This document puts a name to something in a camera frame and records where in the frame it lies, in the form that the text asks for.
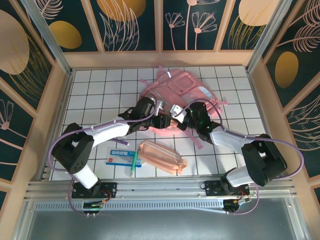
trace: pink backpack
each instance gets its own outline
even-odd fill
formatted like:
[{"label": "pink backpack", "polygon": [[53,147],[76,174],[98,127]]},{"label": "pink backpack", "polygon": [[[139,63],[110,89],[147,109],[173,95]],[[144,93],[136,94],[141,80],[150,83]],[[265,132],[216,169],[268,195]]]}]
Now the pink backpack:
[{"label": "pink backpack", "polygon": [[[215,94],[196,76],[180,69],[164,71],[161,65],[158,65],[158,67],[159,71],[156,74],[155,82],[149,84],[147,81],[140,79],[140,82],[146,85],[146,89],[140,94],[140,98],[153,94],[158,100],[163,100],[164,106],[159,111],[160,113],[170,114],[170,109],[173,105],[185,107],[191,101],[199,98],[210,100],[216,106],[219,113],[222,112],[219,105],[226,104],[226,102],[219,101]],[[218,115],[210,103],[206,102],[205,105],[211,117]],[[171,136],[182,132],[173,120],[171,121],[171,125],[166,129],[149,127],[149,130],[161,136]],[[194,142],[198,149],[203,147],[201,142],[193,136],[191,129],[187,128],[184,133]]]}]

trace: tiled floor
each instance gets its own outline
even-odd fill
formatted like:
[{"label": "tiled floor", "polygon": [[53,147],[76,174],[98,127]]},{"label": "tiled floor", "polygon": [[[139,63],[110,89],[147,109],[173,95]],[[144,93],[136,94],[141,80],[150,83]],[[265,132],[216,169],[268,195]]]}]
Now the tiled floor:
[{"label": "tiled floor", "polygon": [[[251,135],[265,132],[244,67],[206,66],[181,69],[195,74],[218,99],[228,101],[228,105],[222,107],[221,114],[225,127]],[[62,130],[73,122],[79,125],[107,122],[118,113],[134,107],[145,88],[138,80],[142,78],[152,83],[157,71],[157,68],[77,71]],[[99,178],[128,178],[130,167],[105,165],[108,148],[136,150],[144,140],[165,144],[180,153],[187,161],[182,176],[223,174],[245,164],[240,154],[222,146],[203,142],[204,148],[199,150],[184,134],[162,137],[150,131],[140,131],[121,139],[129,142],[129,146],[107,141],[92,149],[88,164]],[[55,167],[62,168],[59,162],[54,164]],[[171,175],[147,163],[135,171],[136,178],[167,176]],[[69,180],[70,176],[55,171],[51,173],[50,179]]]}]

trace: yellow circle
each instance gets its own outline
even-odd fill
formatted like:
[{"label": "yellow circle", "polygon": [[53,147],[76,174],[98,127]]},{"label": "yellow circle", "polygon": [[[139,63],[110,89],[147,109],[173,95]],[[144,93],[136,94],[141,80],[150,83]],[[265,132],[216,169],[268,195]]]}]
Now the yellow circle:
[{"label": "yellow circle", "polygon": [[274,13],[279,0],[241,0],[239,18],[249,26],[266,25]]},{"label": "yellow circle", "polygon": [[0,10],[0,69],[7,74],[22,73],[29,61],[28,36],[20,23]]},{"label": "yellow circle", "polygon": [[290,51],[285,51],[275,64],[275,82],[280,88],[289,87],[297,76],[298,68],[297,56]]},{"label": "yellow circle", "polygon": [[132,9],[136,18],[140,17],[146,9],[146,0],[96,0],[102,12],[116,21],[124,22],[125,20],[125,7],[128,10]]},{"label": "yellow circle", "polygon": [[76,49],[82,43],[79,31],[66,21],[55,21],[49,26],[56,41],[66,49]]}]

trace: enclosure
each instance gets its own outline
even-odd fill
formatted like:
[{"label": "enclosure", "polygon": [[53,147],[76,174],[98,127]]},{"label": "enclosure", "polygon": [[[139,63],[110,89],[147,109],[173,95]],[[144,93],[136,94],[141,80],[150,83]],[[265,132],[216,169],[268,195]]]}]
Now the enclosure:
[{"label": "enclosure", "polygon": [[[2,1],[1,239],[319,239],[319,11],[318,0]],[[207,196],[202,184],[245,166],[242,155],[206,142],[198,149],[184,133],[138,131],[118,137],[128,146],[92,149],[87,165],[117,183],[116,197],[101,216],[73,212],[72,178],[51,170],[50,145],[71,123],[108,122],[134,107],[140,79],[156,81],[157,65],[192,73],[226,101],[230,130],[297,146],[302,170],[258,191],[250,185],[240,212],[260,198],[254,211],[221,214],[227,197]],[[182,174],[145,163],[130,178],[129,167],[106,165],[110,148],[135,151],[145,140],[178,152]],[[294,172],[299,155],[276,146],[284,175]],[[83,210],[84,200],[72,202]]]}]

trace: green pen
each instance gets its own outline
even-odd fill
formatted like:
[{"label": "green pen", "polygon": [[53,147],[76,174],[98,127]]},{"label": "green pen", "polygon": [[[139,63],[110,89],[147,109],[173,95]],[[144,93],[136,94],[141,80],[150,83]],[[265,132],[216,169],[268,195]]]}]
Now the green pen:
[{"label": "green pen", "polygon": [[132,165],[131,165],[130,178],[133,178],[135,175],[137,158],[138,158],[138,151],[135,151],[133,155]]}]

